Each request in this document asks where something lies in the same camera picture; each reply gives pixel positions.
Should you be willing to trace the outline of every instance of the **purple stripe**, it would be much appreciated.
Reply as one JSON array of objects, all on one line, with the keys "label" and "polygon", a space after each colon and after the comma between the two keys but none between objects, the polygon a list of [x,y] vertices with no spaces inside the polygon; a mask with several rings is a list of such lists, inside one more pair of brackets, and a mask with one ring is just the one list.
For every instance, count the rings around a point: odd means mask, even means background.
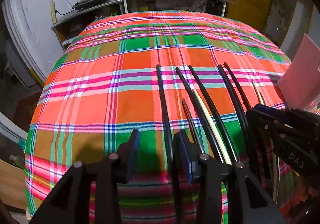
[{"label": "purple stripe", "polygon": [[[196,81],[194,79],[186,79],[189,84],[196,84]],[[221,78],[205,78],[201,79],[202,83],[204,84],[214,84],[214,83],[224,83]],[[247,78],[238,78],[238,81],[241,82],[251,82]],[[180,79],[166,79],[163,80],[165,85],[171,85],[171,84],[182,84]],[[276,83],[275,79],[267,79],[267,78],[262,78],[259,79],[259,82],[272,82]],[[116,82],[116,83],[109,83],[101,86],[90,86],[90,87],[85,87],[85,88],[77,88],[73,89],[71,91],[66,91],[66,92],[60,92],[60,93],[50,93],[49,97],[59,97],[59,96],[66,96],[66,95],[71,95],[73,93],[78,93],[78,92],[85,92],[89,90],[100,90],[100,89],[108,89],[108,88],[118,88],[120,86],[133,86],[133,85],[158,85],[157,80],[141,80],[141,81],[121,81],[121,82]],[[47,97],[48,94],[46,94],[44,97],[42,97],[39,101],[42,101]]]},{"label": "purple stripe", "polygon": [[[184,70],[184,75],[191,75],[191,72],[189,70]],[[273,79],[277,79],[280,76],[277,75],[272,75],[272,74],[267,74],[267,73],[260,73],[260,72],[243,72],[243,71],[237,71],[234,70],[233,71],[235,75],[246,75],[246,76],[266,76],[269,77],[272,81]],[[197,75],[220,75],[218,71],[196,71]],[[161,72],[162,75],[176,75],[176,71],[175,70],[166,70],[166,71],[162,71]],[[68,87],[68,86],[74,86],[74,85],[81,85],[81,84],[92,84],[92,83],[98,83],[98,82],[102,82],[102,81],[108,81],[111,79],[119,79],[119,77],[121,77],[121,79],[125,79],[127,77],[152,77],[152,76],[156,76],[156,71],[139,71],[139,72],[129,72],[129,73],[124,73],[121,74],[119,73],[119,75],[117,75],[116,77],[109,75],[109,76],[104,76],[104,77],[98,77],[98,78],[91,78],[88,80],[83,80],[83,81],[75,81],[72,84],[70,83],[62,83],[62,84],[58,84],[58,85],[54,85],[53,88],[61,88],[61,87]]]}]

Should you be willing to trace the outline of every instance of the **metal screw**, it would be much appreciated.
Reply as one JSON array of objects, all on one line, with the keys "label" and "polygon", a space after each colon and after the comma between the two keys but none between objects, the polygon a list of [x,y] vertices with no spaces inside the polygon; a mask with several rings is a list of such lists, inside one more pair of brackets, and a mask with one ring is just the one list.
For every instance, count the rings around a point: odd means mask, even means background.
[{"label": "metal screw", "polygon": [[110,158],[111,160],[116,160],[116,159],[118,159],[118,157],[119,157],[119,155],[116,154],[116,153],[112,153],[112,154],[109,155],[109,158]]},{"label": "metal screw", "polygon": [[236,166],[240,169],[242,169],[243,167],[245,167],[244,163],[243,162],[240,162],[240,161],[237,161],[236,162]]},{"label": "metal screw", "polygon": [[80,167],[82,166],[82,162],[76,161],[76,162],[73,164],[73,166],[74,166],[75,168],[80,168]]},{"label": "metal screw", "polygon": [[201,155],[200,155],[200,159],[203,160],[203,161],[206,161],[206,160],[209,159],[209,155],[207,155],[207,154],[201,154]]}]

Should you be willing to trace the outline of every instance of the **black chopstick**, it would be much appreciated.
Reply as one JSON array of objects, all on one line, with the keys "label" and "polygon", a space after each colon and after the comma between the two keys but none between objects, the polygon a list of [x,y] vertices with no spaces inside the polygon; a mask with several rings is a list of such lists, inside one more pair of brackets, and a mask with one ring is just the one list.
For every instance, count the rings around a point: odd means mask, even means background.
[{"label": "black chopstick", "polygon": [[172,176],[172,190],[173,190],[175,212],[176,212],[176,216],[177,216],[177,223],[182,223],[183,216],[184,216],[184,209],[183,209],[183,202],[182,202],[180,185],[179,185],[179,174],[178,174],[178,169],[176,167],[176,164],[174,162],[175,155],[173,153],[170,121],[169,121],[167,104],[166,104],[165,96],[164,96],[164,88],[163,88],[163,82],[162,82],[162,78],[161,78],[161,71],[160,71],[159,65],[156,66],[156,71],[157,71],[157,78],[158,78],[158,85],[159,85],[162,118],[163,118],[163,123],[164,123],[164,145],[165,145],[165,150],[167,153],[167,160],[169,162],[168,163],[169,170],[170,170],[171,176]]},{"label": "black chopstick", "polygon": [[202,142],[200,140],[200,137],[198,135],[198,132],[197,132],[197,129],[196,129],[196,126],[195,126],[195,123],[193,122],[193,119],[192,119],[192,116],[191,116],[191,113],[189,111],[189,108],[187,106],[187,103],[186,101],[184,100],[184,98],[182,98],[182,105],[183,105],[183,108],[186,112],[186,115],[187,115],[187,118],[188,118],[188,121],[189,121],[189,126],[190,126],[190,131],[191,131],[191,135],[193,137],[193,141],[199,145],[200,147],[200,150],[201,150],[201,153],[204,154],[204,148],[203,148],[203,145],[202,145]]},{"label": "black chopstick", "polygon": [[247,99],[247,96],[245,95],[242,87],[240,86],[240,84],[239,84],[236,76],[233,74],[232,70],[230,69],[230,67],[228,66],[228,64],[227,64],[226,62],[225,62],[223,65],[224,65],[224,67],[227,69],[227,71],[229,72],[229,74],[230,74],[230,76],[231,76],[234,84],[236,85],[236,87],[237,87],[237,89],[238,89],[238,91],[239,91],[239,93],[240,93],[240,96],[241,96],[241,98],[242,98],[242,102],[243,102],[245,108],[246,108],[247,110],[249,110],[249,109],[251,108],[250,103],[249,103],[249,100]]},{"label": "black chopstick", "polygon": [[[242,98],[242,102],[243,102],[244,106],[246,107],[247,110],[251,109],[250,102],[249,102],[247,96],[245,95],[242,87],[240,86],[240,83],[238,82],[237,78],[233,74],[232,70],[230,69],[230,67],[228,66],[228,64],[226,62],[223,65],[227,69],[227,71],[229,72],[234,84],[236,85],[236,88],[238,89],[238,91],[240,93],[240,96]],[[265,146],[265,144],[263,142],[263,138],[261,136],[261,133],[254,126],[252,126],[252,128],[251,128],[250,125],[247,124],[247,127],[248,127],[249,131],[250,131],[250,129],[253,130],[253,134],[257,138],[256,140],[257,140],[258,147],[259,147],[259,150],[260,150],[261,156],[262,156],[262,164],[263,164],[264,174],[265,174],[267,179],[270,179],[271,178],[271,172],[270,172],[269,160],[268,160],[268,155],[267,155],[267,151],[266,151],[266,146]]]},{"label": "black chopstick", "polygon": [[219,64],[218,65],[218,70],[222,76],[222,79],[227,87],[227,90],[230,94],[231,101],[233,103],[233,106],[235,107],[235,111],[237,114],[237,117],[239,119],[242,135],[244,137],[244,142],[246,145],[246,150],[247,150],[247,155],[249,158],[249,168],[253,174],[257,176],[257,178],[261,181],[260,177],[260,169],[259,169],[259,160],[257,153],[254,149],[254,144],[253,144],[253,139],[250,138],[250,133],[248,130],[248,121],[247,118],[244,114],[244,110],[242,108],[242,105],[240,103],[240,100],[226,74],[222,66]]},{"label": "black chopstick", "polygon": [[161,71],[160,71],[159,65],[157,65],[156,69],[157,69],[160,101],[161,101],[161,111],[162,111],[162,117],[163,117],[163,123],[164,123],[165,148],[167,151],[167,157],[170,160],[170,163],[172,163],[173,162],[173,145],[172,145],[172,135],[171,135],[171,129],[170,129],[167,103],[165,102],[164,88],[163,88],[163,82],[161,78]]},{"label": "black chopstick", "polygon": [[221,116],[220,116],[216,106],[214,105],[212,99],[210,98],[209,93],[205,89],[204,85],[202,84],[201,80],[199,79],[198,75],[196,74],[196,72],[194,71],[194,69],[191,65],[189,65],[189,69],[190,69],[193,77],[195,78],[195,80],[201,90],[201,93],[204,96],[204,99],[206,100],[212,115],[214,116],[214,119],[217,122],[217,126],[220,130],[222,137],[223,137],[223,141],[226,145],[226,149],[229,153],[229,156],[231,155],[231,157],[230,157],[231,162],[234,163],[234,162],[239,161],[238,155],[237,155],[236,150],[233,146],[233,143],[232,143],[232,140],[229,136],[229,133],[228,133],[228,131],[227,131],[222,119],[221,119]]},{"label": "black chopstick", "polygon": [[208,121],[207,121],[207,118],[205,117],[205,114],[204,114],[198,100],[196,99],[195,94],[192,92],[188,82],[186,81],[186,79],[184,78],[184,76],[182,75],[182,73],[178,67],[176,67],[176,72],[177,72],[178,76],[180,77],[180,79],[181,79],[181,81],[182,81],[182,83],[183,83],[183,85],[189,95],[189,98],[190,98],[190,100],[196,110],[196,113],[201,121],[202,127],[203,127],[205,135],[209,141],[209,144],[210,144],[210,147],[211,147],[212,152],[214,154],[214,157],[217,160],[219,160],[220,162],[225,163],[222,152],[221,152],[220,147],[218,145],[218,142],[214,136],[214,133],[213,133]]}]

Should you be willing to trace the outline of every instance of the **chopstick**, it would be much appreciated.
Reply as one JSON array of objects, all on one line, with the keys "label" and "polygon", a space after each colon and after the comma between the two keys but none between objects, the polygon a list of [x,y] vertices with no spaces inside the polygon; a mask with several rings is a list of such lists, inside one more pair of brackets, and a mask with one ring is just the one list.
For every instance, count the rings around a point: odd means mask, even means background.
[{"label": "chopstick", "polygon": [[191,113],[189,111],[189,108],[187,106],[187,103],[185,101],[184,98],[182,98],[182,105],[183,105],[183,108],[186,112],[186,115],[187,115],[187,118],[188,118],[188,121],[189,121],[189,125],[190,125],[190,130],[191,130],[191,135],[193,137],[193,141],[199,145],[200,147],[200,150],[201,150],[201,153],[205,153],[204,152],[204,148],[203,148],[203,145],[202,145],[202,142],[200,140],[200,137],[198,135],[198,132],[197,132],[197,129],[196,129],[196,126],[195,126],[195,123],[193,122],[193,119],[192,119],[192,116],[191,116]]},{"label": "chopstick", "polygon": [[202,127],[203,127],[204,132],[206,134],[206,137],[207,137],[207,139],[209,141],[209,144],[210,144],[210,147],[212,149],[214,157],[217,160],[219,160],[220,162],[224,163],[225,161],[224,161],[224,157],[222,155],[221,149],[220,149],[220,147],[219,147],[219,145],[217,143],[217,140],[216,140],[216,138],[215,138],[215,136],[213,134],[212,129],[209,126],[207,118],[205,117],[204,112],[202,111],[201,106],[200,106],[199,102],[196,99],[195,94],[192,92],[188,82],[186,81],[186,79],[184,78],[184,76],[182,75],[182,73],[181,73],[181,71],[180,71],[180,69],[178,67],[176,67],[176,72],[177,72],[178,76],[180,77],[180,79],[181,79],[181,81],[182,81],[182,83],[183,83],[183,85],[184,85],[184,87],[185,87],[185,89],[186,89],[186,91],[187,91],[187,93],[189,95],[189,98],[190,98],[190,100],[191,100],[191,102],[192,102],[192,104],[193,104],[193,106],[194,106],[194,108],[196,110],[196,113],[197,113],[197,115],[198,115],[198,117],[199,117],[199,119],[201,121]]},{"label": "chopstick", "polygon": [[[227,69],[227,71],[229,72],[234,84],[236,85],[236,88],[238,89],[240,96],[242,98],[242,102],[244,103],[244,106],[246,107],[247,110],[251,109],[250,103],[247,99],[247,96],[245,95],[242,87],[240,86],[240,83],[238,82],[237,78],[235,77],[235,75],[233,74],[232,70],[230,69],[230,67],[228,66],[228,64],[225,62],[224,63],[225,68]],[[256,129],[254,126],[253,128],[250,127],[248,121],[246,123],[247,129],[249,131],[250,134],[250,130],[253,131],[254,137],[257,137],[257,144],[259,146],[259,150],[261,152],[261,156],[262,156],[262,164],[263,164],[263,169],[264,169],[264,174],[266,176],[267,179],[271,178],[271,172],[270,172],[270,166],[269,166],[269,160],[268,160],[268,155],[267,155],[267,151],[266,151],[266,146],[263,142],[263,138],[261,137],[261,133],[258,129]]]},{"label": "chopstick", "polygon": [[250,106],[250,103],[249,103],[249,100],[247,99],[247,96],[245,95],[242,87],[240,86],[237,78],[235,77],[235,75],[233,74],[232,70],[230,69],[230,67],[228,66],[228,64],[225,62],[224,64],[224,67],[227,69],[227,71],[229,72],[232,80],[233,80],[233,83],[236,85],[236,88],[238,89],[239,93],[240,93],[240,96],[242,98],[242,102],[244,104],[244,106],[246,107],[247,110],[249,110],[251,108]]},{"label": "chopstick", "polygon": [[171,135],[168,109],[167,109],[167,104],[165,102],[164,88],[163,88],[163,82],[161,78],[161,71],[160,71],[159,65],[157,65],[156,70],[157,70],[159,94],[160,94],[160,101],[161,101],[161,111],[162,111],[162,116],[164,121],[164,142],[165,142],[167,157],[170,163],[172,163],[173,162],[172,135]]},{"label": "chopstick", "polygon": [[220,75],[222,76],[222,79],[227,87],[227,90],[230,94],[231,101],[233,103],[233,106],[235,107],[235,111],[237,114],[237,117],[239,119],[239,124],[241,127],[242,135],[244,137],[244,142],[246,146],[247,155],[249,158],[249,168],[250,171],[257,176],[257,178],[261,181],[260,177],[260,169],[259,169],[259,161],[258,156],[254,148],[253,144],[253,138],[251,137],[249,130],[248,130],[248,121],[246,118],[246,115],[244,114],[244,110],[242,108],[242,105],[240,103],[240,100],[230,82],[230,79],[228,78],[226,72],[222,68],[222,66],[218,65],[218,70],[220,72]]},{"label": "chopstick", "polygon": [[[262,93],[258,91],[258,87],[256,83],[252,81],[253,88],[257,94],[257,98],[259,103],[265,105],[265,101],[263,99]],[[272,139],[270,138],[271,150],[273,150],[274,144]],[[279,194],[279,185],[280,185],[280,162],[279,157],[272,152],[272,164],[273,164],[273,191],[272,191],[272,199],[275,203],[278,201],[278,194]]]},{"label": "chopstick", "polygon": [[204,115],[207,118],[208,123],[209,123],[209,125],[210,125],[210,127],[211,127],[211,129],[212,129],[212,131],[214,133],[214,136],[217,139],[218,145],[219,145],[219,147],[221,149],[221,152],[223,154],[225,162],[227,164],[232,164],[231,160],[229,158],[229,154],[228,154],[228,152],[226,150],[226,147],[225,147],[225,145],[224,145],[224,143],[222,141],[222,138],[221,138],[221,136],[220,136],[220,134],[218,132],[218,129],[216,128],[216,126],[215,126],[215,124],[214,124],[214,122],[213,122],[213,120],[212,120],[207,108],[205,107],[205,104],[203,103],[201,97],[199,96],[198,92],[195,89],[193,89],[193,93],[195,94],[195,96],[196,96],[196,98],[197,98],[197,100],[198,100],[198,102],[199,102],[199,104],[200,104],[200,106],[201,106],[201,108],[202,108],[202,110],[204,112]]},{"label": "chopstick", "polygon": [[210,98],[209,93],[205,89],[205,87],[202,84],[201,80],[199,79],[197,73],[194,71],[193,67],[191,65],[189,65],[188,67],[189,67],[193,77],[195,78],[195,80],[201,90],[201,93],[204,96],[204,99],[206,100],[212,115],[214,116],[215,121],[217,122],[217,126],[220,130],[223,141],[226,144],[227,151],[230,155],[231,162],[235,163],[235,162],[239,161],[238,155],[237,155],[236,150],[233,146],[233,143],[232,143],[232,140],[229,136],[229,133],[228,133],[228,131],[227,131],[222,119],[221,119],[221,116],[220,116],[216,106],[214,105],[212,99]]},{"label": "chopstick", "polygon": [[163,82],[162,82],[162,78],[161,78],[161,71],[160,71],[159,65],[156,66],[156,71],[157,71],[157,79],[158,79],[158,85],[159,85],[161,112],[162,112],[162,118],[164,121],[164,145],[165,145],[167,161],[168,161],[168,165],[169,165],[168,170],[170,170],[171,176],[172,176],[172,190],[173,190],[175,212],[177,215],[177,222],[182,223],[183,216],[184,216],[184,209],[183,209],[183,205],[182,205],[182,197],[181,197],[181,191],[180,191],[180,185],[179,185],[178,169],[177,169],[176,164],[174,162],[170,121],[169,121],[167,104],[165,101],[164,87],[163,87]]}]

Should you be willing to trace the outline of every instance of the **white chopstick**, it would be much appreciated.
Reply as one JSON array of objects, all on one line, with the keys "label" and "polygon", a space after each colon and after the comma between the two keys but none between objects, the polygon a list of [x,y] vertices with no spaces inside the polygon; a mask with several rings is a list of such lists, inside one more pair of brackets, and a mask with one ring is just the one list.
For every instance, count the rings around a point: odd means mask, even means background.
[{"label": "white chopstick", "polygon": [[[252,81],[254,90],[257,94],[257,98],[259,100],[259,103],[262,105],[265,105],[263,102],[263,98],[256,86],[256,83]],[[270,138],[270,143],[271,143],[271,151],[273,150],[274,144],[272,139]],[[277,157],[273,152],[272,152],[272,164],[273,164],[273,194],[272,194],[272,199],[275,203],[278,201],[278,194],[279,194],[279,184],[280,184],[280,163],[279,163],[279,157]]]},{"label": "white chopstick", "polygon": [[203,110],[203,112],[204,112],[204,114],[205,114],[205,117],[207,118],[208,123],[209,123],[209,125],[210,125],[210,127],[211,127],[211,129],[212,129],[212,131],[213,131],[213,133],[214,133],[214,136],[215,136],[215,138],[216,138],[216,140],[217,140],[217,142],[218,142],[218,145],[219,145],[219,147],[220,147],[220,150],[221,150],[221,152],[222,152],[222,154],[223,154],[224,161],[225,161],[227,164],[232,164],[232,163],[231,163],[231,160],[230,160],[230,158],[229,158],[229,154],[228,154],[228,152],[227,152],[227,149],[226,149],[226,147],[224,146],[224,143],[223,143],[222,138],[221,138],[221,136],[220,136],[220,134],[219,134],[219,132],[218,132],[218,129],[216,128],[216,126],[215,126],[215,124],[214,124],[214,122],[213,122],[213,120],[212,120],[212,118],[211,118],[211,116],[210,116],[207,108],[205,107],[205,104],[203,103],[202,99],[200,98],[198,92],[197,92],[195,89],[193,89],[192,91],[193,91],[193,93],[196,95],[196,98],[197,98],[197,100],[199,101],[200,106],[201,106],[201,108],[202,108],[202,110]]}]

